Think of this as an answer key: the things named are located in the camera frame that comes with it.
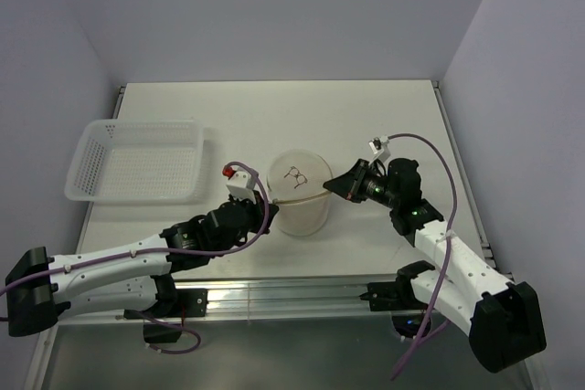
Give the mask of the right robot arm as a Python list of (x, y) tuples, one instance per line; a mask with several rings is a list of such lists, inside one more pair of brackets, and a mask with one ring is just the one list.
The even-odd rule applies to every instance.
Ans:
[(352, 203), (388, 207), (397, 233), (426, 260), (399, 269), (393, 292), (378, 303), (422, 309), (431, 305), (468, 337), (478, 362), (497, 373), (547, 347), (536, 291), (490, 267), (449, 228), (422, 196), (418, 163), (398, 158), (380, 176), (363, 159), (324, 189)]

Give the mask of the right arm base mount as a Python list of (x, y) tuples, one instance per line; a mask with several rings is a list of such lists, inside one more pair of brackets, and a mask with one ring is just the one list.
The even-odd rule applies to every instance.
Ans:
[(359, 298), (372, 312), (389, 311), (395, 331), (403, 339), (414, 340), (426, 315), (428, 304), (415, 298), (414, 278), (399, 276), (393, 281), (370, 282)]

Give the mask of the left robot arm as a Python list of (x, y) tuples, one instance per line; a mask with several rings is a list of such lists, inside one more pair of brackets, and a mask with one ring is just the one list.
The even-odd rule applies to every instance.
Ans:
[(270, 232), (277, 205), (230, 197), (205, 215), (132, 244), (51, 257), (28, 250), (5, 278), (4, 321), (12, 337), (47, 330), (79, 314), (119, 310), (165, 317), (178, 304), (173, 274), (237, 253)]

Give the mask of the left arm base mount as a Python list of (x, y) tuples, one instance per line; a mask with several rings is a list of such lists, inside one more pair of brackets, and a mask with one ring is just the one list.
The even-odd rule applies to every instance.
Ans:
[[(125, 320), (142, 320), (146, 347), (165, 354), (182, 354), (195, 351), (202, 343), (201, 336), (186, 327), (188, 318), (202, 318), (207, 313), (207, 290), (178, 290), (176, 298), (157, 302), (144, 311), (125, 310)], [(195, 342), (188, 348), (171, 349), (183, 335), (191, 335)]]

